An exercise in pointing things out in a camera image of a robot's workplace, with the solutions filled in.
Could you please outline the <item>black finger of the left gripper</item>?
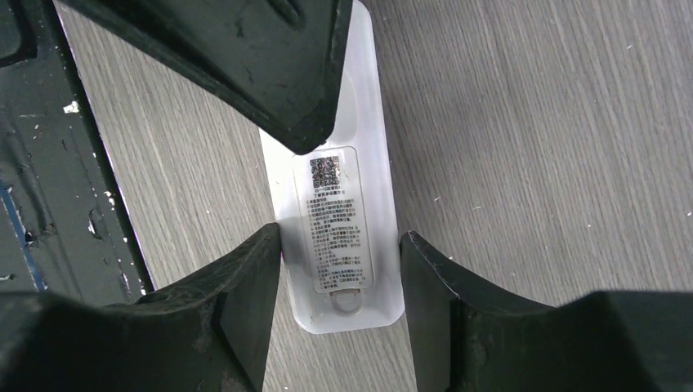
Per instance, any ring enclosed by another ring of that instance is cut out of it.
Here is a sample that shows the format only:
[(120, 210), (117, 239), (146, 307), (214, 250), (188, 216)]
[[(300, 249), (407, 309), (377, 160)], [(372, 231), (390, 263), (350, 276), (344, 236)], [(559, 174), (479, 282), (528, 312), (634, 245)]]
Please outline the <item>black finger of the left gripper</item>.
[(333, 133), (351, 12), (331, 0), (72, 1), (295, 154)]

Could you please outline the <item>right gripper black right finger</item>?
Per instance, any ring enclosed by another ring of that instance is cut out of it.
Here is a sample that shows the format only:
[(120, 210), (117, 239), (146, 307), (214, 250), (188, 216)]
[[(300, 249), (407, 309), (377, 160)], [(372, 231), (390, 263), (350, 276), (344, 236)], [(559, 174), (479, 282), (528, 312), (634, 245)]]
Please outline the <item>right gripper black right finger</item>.
[(689, 391), (692, 295), (597, 291), (558, 307), (400, 240), (420, 391)]

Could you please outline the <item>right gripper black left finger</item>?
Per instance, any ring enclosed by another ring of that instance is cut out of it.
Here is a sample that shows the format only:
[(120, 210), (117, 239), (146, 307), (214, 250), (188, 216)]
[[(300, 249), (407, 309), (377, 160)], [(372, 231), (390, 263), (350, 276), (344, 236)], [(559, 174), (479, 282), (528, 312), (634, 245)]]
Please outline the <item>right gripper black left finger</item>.
[(4, 391), (259, 391), (281, 243), (276, 223), (129, 304), (1, 297)]

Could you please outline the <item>white remote control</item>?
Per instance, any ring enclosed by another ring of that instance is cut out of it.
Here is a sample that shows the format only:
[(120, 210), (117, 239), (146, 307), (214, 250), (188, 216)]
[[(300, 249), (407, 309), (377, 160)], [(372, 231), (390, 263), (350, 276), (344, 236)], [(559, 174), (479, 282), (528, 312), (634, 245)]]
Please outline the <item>white remote control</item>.
[(312, 334), (393, 324), (400, 250), (373, 23), (352, 7), (333, 134), (297, 155), (261, 137), (296, 322)]

